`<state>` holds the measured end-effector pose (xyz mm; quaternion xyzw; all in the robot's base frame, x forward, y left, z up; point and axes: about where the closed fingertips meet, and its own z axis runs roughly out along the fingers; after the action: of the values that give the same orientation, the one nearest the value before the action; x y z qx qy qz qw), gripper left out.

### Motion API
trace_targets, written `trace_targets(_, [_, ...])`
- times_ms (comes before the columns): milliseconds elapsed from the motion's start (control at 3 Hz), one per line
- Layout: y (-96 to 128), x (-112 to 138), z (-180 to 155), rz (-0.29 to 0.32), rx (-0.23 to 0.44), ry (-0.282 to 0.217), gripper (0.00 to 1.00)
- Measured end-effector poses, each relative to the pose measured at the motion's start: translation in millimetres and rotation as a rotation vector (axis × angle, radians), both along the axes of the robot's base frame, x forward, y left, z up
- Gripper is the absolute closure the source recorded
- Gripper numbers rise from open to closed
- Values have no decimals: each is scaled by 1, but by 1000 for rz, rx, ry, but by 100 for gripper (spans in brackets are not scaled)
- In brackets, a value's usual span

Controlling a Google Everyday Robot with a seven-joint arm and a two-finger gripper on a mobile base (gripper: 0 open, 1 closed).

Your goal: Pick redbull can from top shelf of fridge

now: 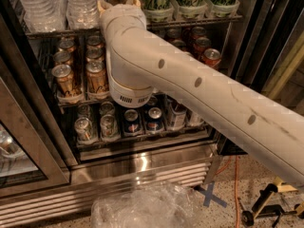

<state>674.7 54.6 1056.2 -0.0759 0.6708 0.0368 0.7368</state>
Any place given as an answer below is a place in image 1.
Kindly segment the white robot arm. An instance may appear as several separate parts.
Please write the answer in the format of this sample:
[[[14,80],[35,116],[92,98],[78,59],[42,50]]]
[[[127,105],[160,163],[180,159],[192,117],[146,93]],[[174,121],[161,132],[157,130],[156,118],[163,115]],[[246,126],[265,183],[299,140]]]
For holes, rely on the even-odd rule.
[[[199,114],[294,188],[304,187],[304,119],[146,29],[134,4],[97,2],[109,92],[140,107],[157,89]]]

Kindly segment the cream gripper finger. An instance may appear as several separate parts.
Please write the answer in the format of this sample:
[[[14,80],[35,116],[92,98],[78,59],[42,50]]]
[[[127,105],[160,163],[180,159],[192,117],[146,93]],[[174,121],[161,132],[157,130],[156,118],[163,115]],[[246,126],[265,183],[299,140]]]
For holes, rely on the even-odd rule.
[[[112,5],[110,3],[107,3],[105,0],[98,0],[97,1],[97,8],[100,13],[103,13],[104,11],[112,8]]]
[[[142,6],[142,3],[140,0],[126,0],[126,4],[131,5],[131,6],[136,6],[139,8]]]

